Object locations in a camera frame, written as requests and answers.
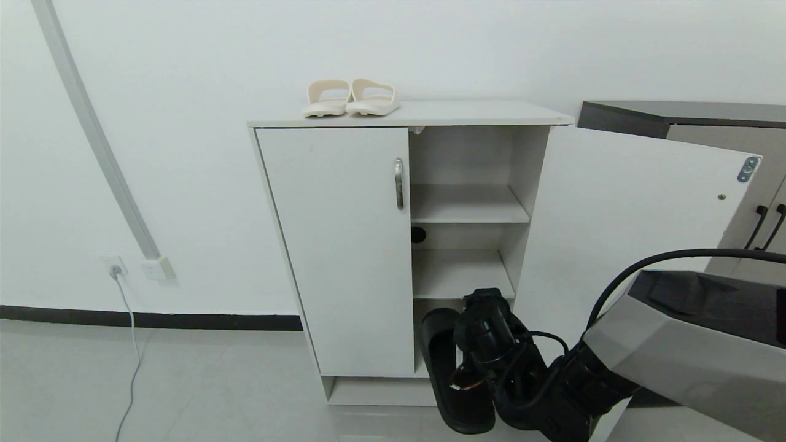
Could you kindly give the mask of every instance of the white shoe cabinet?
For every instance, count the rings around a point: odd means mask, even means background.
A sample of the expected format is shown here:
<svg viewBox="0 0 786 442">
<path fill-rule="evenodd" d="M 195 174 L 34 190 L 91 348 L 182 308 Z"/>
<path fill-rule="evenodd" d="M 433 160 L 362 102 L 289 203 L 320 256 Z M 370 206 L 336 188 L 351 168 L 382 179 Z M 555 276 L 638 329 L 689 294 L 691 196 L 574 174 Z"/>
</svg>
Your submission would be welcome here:
<svg viewBox="0 0 786 442">
<path fill-rule="evenodd" d="M 476 288 L 573 344 L 622 269 L 718 245 L 750 154 L 573 121 L 521 101 L 415 101 L 382 118 L 248 123 L 329 403 L 435 405 L 417 324 Z M 560 351 L 538 346 L 547 363 Z"/>
</svg>

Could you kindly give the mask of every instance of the wall outlet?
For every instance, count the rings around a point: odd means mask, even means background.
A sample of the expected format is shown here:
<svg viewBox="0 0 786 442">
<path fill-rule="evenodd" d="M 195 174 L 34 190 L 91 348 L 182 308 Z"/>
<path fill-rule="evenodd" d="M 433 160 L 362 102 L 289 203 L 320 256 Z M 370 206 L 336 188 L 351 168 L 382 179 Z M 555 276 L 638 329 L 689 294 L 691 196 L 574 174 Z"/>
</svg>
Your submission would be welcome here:
<svg viewBox="0 0 786 442">
<path fill-rule="evenodd" d="M 106 274 L 111 273 L 112 266 L 120 267 L 120 270 L 122 271 L 120 274 L 128 274 L 126 271 L 126 266 L 123 265 L 123 260 L 121 260 L 119 256 L 102 255 L 100 258 L 101 262 L 104 264 L 104 270 L 106 271 Z"/>
<path fill-rule="evenodd" d="M 157 260 L 143 260 L 141 262 L 142 272 L 147 279 L 153 281 L 166 281 L 174 279 L 174 270 L 166 256 L 161 256 Z"/>
</svg>

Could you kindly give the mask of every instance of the cream slide sandal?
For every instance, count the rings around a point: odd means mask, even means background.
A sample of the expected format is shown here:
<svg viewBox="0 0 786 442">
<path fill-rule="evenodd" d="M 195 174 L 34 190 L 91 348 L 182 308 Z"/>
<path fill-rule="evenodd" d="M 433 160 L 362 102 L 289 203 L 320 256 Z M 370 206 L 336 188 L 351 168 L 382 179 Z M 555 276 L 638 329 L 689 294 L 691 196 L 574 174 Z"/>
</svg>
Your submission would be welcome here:
<svg viewBox="0 0 786 442">
<path fill-rule="evenodd" d="M 308 87 L 308 105 L 303 108 L 303 116 L 341 115 L 346 112 L 347 103 L 351 100 L 352 93 L 346 81 L 342 79 L 315 81 Z"/>
<path fill-rule="evenodd" d="M 371 89 L 372 94 L 365 95 Z M 370 79 L 356 79 L 352 82 L 353 101 L 347 104 L 347 113 L 360 115 L 387 115 L 399 106 L 395 88 L 389 84 L 373 82 Z"/>
</svg>

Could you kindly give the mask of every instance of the cabinet top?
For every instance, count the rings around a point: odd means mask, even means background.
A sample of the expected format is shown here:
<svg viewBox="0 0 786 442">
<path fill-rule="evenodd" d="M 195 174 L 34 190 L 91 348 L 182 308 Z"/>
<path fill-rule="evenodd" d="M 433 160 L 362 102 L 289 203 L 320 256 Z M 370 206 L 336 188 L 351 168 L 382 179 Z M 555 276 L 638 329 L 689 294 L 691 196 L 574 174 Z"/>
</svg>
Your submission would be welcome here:
<svg viewBox="0 0 786 442">
<path fill-rule="evenodd" d="M 575 119 L 526 101 L 402 101 L 387 116 L 303 118 L 293 107 L 271 109 L 270 118 L 248 121 L 249 127 L 398 127 L 523 126 L 573 124 Z"/>
</svg>

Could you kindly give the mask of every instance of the slide sandal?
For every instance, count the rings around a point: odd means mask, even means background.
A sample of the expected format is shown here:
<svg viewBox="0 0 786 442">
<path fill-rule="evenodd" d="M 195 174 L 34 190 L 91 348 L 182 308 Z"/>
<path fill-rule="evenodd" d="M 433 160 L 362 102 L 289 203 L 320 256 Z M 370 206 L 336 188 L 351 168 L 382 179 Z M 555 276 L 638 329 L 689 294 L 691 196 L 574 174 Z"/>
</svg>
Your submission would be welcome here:
<svg viewBox="0 0 786 442">
<path fill-rule="evenodd" d="M 372 93 L 365 95 L 368 89 L 371 89 Z M 400 106 L 393 86 L 370 79 L 356 79 L 352 82 L 352 98 L 352 103 L 347 105 L 349 114 L 384 116 Z"/>
<path fill-rule="evenodd" d="M 457 362 L 453 332 L 458 316 L 452 308 L 436 308 L 427 313 L 418 327 L 418 345 L 443 421 L 459 433 L 486 433 L 494 428 L 494 405 L 488 386 L 468 390 L 450 386 Z"/>
<path fill-rule="evenodd" d="M 347 111 L 347 103 L 351 100 L 352 93 L 346 81 L 342 79 L 315 81 L 308 87 L 308 105 L 303 108 L 303 116 L 341 115 Z"/>
</svg>

